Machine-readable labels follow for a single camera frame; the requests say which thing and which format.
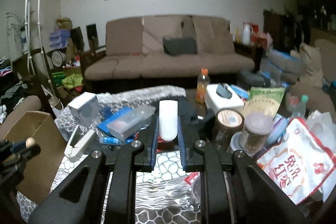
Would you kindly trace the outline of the white tissue box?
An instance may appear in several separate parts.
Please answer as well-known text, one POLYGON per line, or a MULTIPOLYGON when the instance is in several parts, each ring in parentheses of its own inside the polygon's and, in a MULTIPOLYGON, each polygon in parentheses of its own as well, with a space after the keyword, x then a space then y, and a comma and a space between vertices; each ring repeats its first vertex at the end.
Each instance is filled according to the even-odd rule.
POLYGON ((243 100, 227 84, 209 84, 206 88, 205 104, 217 114, 222 109, 231 109, 242 113, 243 100))

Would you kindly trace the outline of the white small box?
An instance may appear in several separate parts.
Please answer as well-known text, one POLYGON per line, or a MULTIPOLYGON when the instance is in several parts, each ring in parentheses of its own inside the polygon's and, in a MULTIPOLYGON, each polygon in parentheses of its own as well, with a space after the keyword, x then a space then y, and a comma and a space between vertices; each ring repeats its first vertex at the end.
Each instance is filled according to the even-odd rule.
POLYGON ((99 120, 101 106, 94 93, 84 92, 74 98, 68 107, 74 119, 87 127, 99 120))

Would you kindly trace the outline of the green snack bag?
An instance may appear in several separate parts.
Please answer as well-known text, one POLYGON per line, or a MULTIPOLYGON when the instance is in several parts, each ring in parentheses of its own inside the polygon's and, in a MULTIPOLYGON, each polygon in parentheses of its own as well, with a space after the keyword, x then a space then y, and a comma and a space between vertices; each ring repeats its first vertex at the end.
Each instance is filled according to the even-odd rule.
POLYGON ((243 117, 256 112, 274 118, 280 107, 285 88, 257 88, 252 87, 249 91, 249 99, 244 105, 243 117))

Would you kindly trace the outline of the white thermos jug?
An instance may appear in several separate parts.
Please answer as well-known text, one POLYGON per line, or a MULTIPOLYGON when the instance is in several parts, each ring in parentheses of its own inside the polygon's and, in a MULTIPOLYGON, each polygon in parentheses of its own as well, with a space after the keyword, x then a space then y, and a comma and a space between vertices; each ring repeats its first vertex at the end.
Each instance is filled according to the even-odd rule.
POLYGON ((253 33, 252 26, 248 23, 245 23, 243 26, 242 39, 241 39, 244 45, 246 46, 250 45, 252 33, 253 33))

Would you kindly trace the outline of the dark cushion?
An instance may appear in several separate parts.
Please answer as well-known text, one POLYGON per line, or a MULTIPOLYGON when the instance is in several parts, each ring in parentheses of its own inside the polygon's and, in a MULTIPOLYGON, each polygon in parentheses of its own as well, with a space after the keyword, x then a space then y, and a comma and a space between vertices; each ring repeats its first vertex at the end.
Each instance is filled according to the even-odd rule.
POLYGON ((170 56, 196 55, 197 42, 192 37, 163 38, 163 50, 170 56))

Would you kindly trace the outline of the orange drink bottle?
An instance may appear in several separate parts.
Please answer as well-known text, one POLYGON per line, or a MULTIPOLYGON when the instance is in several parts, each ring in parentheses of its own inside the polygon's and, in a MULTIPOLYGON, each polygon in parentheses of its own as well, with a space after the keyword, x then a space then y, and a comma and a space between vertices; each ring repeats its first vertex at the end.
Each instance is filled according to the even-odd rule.
POLYGON ((197 81, 196 100, 200 104, 205 103, 206 88, 210 84, 209 71, 206 68, 201 69, 201 74, 197 81))

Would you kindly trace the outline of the patterned grey table cloth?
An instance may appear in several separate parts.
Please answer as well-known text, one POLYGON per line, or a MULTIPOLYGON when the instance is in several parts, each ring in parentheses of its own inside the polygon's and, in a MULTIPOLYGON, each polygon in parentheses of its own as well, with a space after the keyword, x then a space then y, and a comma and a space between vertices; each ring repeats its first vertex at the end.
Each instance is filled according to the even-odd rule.
MULTIPOLYGON (((186 98, 198 114, 205 114, 205 107, 197 104, 195 94, 194 89, 159 86, 118 94, 102 93, 97 98, 100 104, 118 112, 124 107, 150 105, 164 96, 177 95, 186 98)), ((201 207, 191 194, 191 186, 185 182, 188 174, 183 171, 179 159, 177 150, 160 152, 151 173, 137 173, 136 223, 200 223, 201 207)))

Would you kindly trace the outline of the white stapler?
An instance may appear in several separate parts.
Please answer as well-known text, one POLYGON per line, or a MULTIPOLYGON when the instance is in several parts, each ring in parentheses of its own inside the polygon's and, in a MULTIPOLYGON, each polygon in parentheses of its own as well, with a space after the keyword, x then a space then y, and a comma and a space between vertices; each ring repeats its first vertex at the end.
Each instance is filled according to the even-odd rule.
POLYGON ((83 133, 80 126, 76 125, 64 150, 64 156, 70 162, 78 161, 96 136, 95 130, 89 129, 83 133))

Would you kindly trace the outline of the white floor stand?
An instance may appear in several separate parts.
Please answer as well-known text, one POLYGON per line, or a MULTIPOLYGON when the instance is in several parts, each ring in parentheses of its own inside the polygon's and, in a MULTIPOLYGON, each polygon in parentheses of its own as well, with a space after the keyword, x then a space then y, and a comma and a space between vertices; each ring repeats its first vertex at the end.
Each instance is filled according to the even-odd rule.
POLYGON ((38 71, 34 64, 34 50, 40 54, 38 63, 42 64, 46 72, 48 86, 41 86, 42 91, 52 108, 55 108, 60 99, 56 95, 54 84, 51 81, 50 67, 47 60, 46 52, 42 42, 41 30, 41 0, 25 0, 24 10, 24 27, 26 46, 23 53, 27 55, 27 71, 29 76, 38 76, 38 71))

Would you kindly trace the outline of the white cylindrical bottle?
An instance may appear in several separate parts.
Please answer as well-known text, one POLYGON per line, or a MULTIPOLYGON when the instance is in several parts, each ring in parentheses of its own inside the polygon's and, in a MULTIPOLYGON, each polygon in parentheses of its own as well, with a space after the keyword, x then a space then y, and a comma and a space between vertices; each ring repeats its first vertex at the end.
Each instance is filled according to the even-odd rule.
POLYGON ((159 136, 164 141, 173 141, 178 134, 178 102, 159 102, 159 136))

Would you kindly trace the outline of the red white snack bag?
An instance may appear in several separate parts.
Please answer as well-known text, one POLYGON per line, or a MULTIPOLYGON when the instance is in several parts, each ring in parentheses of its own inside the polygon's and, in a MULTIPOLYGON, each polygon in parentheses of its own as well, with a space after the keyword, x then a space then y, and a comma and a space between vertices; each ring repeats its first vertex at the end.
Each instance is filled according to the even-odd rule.
POLYGON ((335 170, 335 156, 302 118, 293 118, 282 141, 266 151, 257 164, 298 205, 335 170))

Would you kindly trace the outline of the brown lidded jar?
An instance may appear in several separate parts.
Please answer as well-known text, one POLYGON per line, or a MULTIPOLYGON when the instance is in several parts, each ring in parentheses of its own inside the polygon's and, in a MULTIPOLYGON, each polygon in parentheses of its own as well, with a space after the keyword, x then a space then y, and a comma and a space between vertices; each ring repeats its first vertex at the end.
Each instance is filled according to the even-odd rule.
POLYGON ((227 149, 234 134, 240 132, 244 126, 244 117, 232 109, 222 109, 216 115, 215 145, 219 149, 227 149))

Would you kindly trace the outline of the clear jar with lid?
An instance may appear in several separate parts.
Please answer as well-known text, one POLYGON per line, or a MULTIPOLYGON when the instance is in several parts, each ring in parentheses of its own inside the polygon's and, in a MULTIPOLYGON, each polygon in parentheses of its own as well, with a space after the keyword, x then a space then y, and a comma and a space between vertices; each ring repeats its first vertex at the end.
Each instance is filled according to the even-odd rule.
POLYGON ((241 132, 233 135, 230 150, 242 150, 250 157, 258 153, 272 132, 273 118, 262 112, 248 114, 241 132))

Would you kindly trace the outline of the blue tube bottle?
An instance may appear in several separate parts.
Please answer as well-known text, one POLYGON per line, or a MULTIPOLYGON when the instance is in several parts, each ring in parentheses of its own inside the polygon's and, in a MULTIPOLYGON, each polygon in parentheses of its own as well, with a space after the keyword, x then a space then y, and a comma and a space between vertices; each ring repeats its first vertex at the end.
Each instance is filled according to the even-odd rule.
POLYGON ((125 141, 121 141, 116 137, 99 137, 99 142, 104 145, 125 145, 134 141, 134 138, 128 138, 125 141))

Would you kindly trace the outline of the brown cardboard box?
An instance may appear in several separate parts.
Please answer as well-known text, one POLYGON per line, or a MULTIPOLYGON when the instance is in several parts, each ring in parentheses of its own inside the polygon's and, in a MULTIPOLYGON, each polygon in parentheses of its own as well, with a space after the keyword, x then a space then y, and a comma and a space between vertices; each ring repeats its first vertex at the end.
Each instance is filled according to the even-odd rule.
POLYGON ((1 140, 14 143, 28 138, 34 139, 31 149, 39 154, 26 163, 24 179, 18 184, 17 190, 34 203, 40 204, 49 195, 67 142, 51 114, 41 111, 26 112, 7 132, 1 133, 1 140))

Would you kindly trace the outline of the clear plastic storage box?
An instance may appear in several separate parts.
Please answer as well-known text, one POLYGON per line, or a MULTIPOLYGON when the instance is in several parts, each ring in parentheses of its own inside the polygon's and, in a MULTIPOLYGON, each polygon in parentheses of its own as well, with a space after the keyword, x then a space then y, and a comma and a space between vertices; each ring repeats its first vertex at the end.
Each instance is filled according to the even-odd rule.
POLYGON ((151 116, 155 113, 155 110, 156 108, 153 106, 142 105, 109 122, 106 126, 113 137, 125 141, 145 128, 151 121, 151 116))

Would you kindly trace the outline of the round tin can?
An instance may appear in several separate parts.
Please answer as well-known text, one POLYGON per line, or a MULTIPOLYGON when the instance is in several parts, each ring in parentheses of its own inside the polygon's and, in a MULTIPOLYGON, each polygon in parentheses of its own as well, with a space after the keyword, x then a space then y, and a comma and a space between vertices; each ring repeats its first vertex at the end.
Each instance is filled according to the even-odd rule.
POLYGON ((66 63, 66 54, 61 51, 53 51, 51 61, 54 67, 60 68, 66 63))

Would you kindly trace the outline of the brown sofa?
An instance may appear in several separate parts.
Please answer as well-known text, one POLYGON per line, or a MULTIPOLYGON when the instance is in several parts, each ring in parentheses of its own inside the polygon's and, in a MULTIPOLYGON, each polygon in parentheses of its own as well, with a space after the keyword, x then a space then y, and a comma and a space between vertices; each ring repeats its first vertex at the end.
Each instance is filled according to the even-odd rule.
POLYGON ((230 21, 196 15, 143 16, 106 24, 106 55, 84 71, 88 81, 190 78, 253 70, 236 53, 230 21))

